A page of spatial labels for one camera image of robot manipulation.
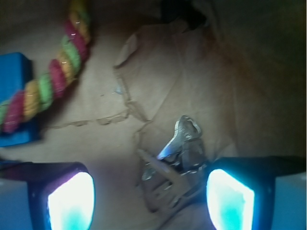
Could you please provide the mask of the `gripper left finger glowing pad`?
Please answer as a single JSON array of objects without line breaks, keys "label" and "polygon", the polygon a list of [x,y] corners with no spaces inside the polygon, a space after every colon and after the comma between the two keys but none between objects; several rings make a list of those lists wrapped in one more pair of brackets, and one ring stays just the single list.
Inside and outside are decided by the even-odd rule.
[{"label": "gripper left finger glowing pad", "polygon": [[80,162],[0,162],[2,230],[88,230],[94,180]]}]

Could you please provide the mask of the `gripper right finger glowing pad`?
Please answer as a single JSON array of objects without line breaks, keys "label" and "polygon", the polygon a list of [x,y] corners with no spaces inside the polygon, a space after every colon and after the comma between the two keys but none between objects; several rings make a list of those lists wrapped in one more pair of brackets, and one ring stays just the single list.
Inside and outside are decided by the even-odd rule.
[{"label": "gripper right finger glowing pad", "polygon": [[206,199],[218,230],[304,230],[307,160],[222,157],[209,167]]}]

